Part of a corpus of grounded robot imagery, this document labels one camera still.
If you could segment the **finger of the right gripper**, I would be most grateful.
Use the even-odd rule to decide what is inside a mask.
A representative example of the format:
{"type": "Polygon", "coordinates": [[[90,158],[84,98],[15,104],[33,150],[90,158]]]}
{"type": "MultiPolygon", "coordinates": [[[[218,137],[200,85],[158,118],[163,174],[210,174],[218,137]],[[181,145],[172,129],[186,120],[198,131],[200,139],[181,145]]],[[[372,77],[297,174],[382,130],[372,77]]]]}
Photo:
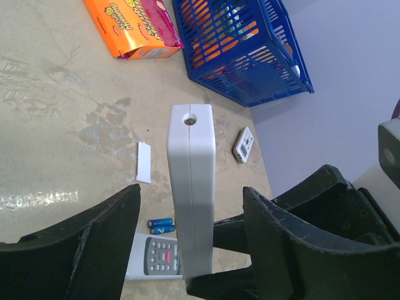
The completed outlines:
{"type": "Polygon", "coordinates": [[[258,299],[252,267],[195,277],[186,292],[190,296],[211,300],[258,299]]]}
{"type": "Polygon", "coordinates": [[[237,215],[216,221],[213,226],[213,246],[219,249],[249,254],[244,216],[237,215]]]}

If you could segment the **white battery cover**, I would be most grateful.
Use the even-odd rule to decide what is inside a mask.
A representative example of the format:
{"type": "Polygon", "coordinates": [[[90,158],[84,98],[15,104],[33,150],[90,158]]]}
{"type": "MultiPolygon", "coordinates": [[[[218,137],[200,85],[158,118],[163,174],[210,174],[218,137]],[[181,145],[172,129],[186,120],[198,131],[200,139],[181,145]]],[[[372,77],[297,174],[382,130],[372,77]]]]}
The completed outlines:
{"type": "Polygon", "coordinates": [[[137,144],[136,181],[151,184],[151,146],[145,142],[137,144]]]}

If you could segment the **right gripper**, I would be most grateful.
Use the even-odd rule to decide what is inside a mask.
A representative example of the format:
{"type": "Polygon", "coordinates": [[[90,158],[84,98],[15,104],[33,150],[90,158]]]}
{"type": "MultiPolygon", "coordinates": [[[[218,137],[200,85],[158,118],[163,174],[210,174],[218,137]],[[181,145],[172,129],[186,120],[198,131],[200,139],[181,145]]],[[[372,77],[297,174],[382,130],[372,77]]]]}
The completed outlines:
{"type": "Polygon", "coordinates": [[[271,202],[342,238],[376,246],[399,242],[399,232],[371,193],[356,189],[329,164],[271,202]]]}

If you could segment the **white long remote control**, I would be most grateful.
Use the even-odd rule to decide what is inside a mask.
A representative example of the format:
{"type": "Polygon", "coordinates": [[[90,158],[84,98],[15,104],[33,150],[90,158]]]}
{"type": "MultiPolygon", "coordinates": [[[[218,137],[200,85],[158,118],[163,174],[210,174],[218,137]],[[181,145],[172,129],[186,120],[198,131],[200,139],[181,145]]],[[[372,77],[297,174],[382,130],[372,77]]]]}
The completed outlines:
{"type": "Polygon", "coordinates": [[[211,105],[174,105],[166,150],[181,269],[188,283],[212,272],[216,138],[211,105]]]}

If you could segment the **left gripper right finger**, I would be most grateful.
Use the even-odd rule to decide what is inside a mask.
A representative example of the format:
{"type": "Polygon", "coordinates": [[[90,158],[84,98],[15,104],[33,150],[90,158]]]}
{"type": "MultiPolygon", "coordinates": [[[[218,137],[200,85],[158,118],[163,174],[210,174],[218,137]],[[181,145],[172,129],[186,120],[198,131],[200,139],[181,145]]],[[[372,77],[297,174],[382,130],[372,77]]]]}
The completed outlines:
{"type": "Polygon", "coordinates": [[[399,299],[399,244],[373,246],[319,229],[243,189],[259,299],[399,299]]]}

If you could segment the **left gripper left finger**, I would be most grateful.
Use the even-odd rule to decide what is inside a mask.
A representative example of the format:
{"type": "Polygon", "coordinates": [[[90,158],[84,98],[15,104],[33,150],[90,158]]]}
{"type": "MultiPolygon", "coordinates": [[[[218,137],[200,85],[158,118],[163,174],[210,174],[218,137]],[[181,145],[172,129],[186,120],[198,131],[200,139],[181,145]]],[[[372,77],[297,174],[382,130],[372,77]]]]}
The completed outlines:
{"type": "Polygon", "coordinates": [[[141,205],[132,184],[53,226],[1,244],[1,299],[120,299],[141,205]]]}

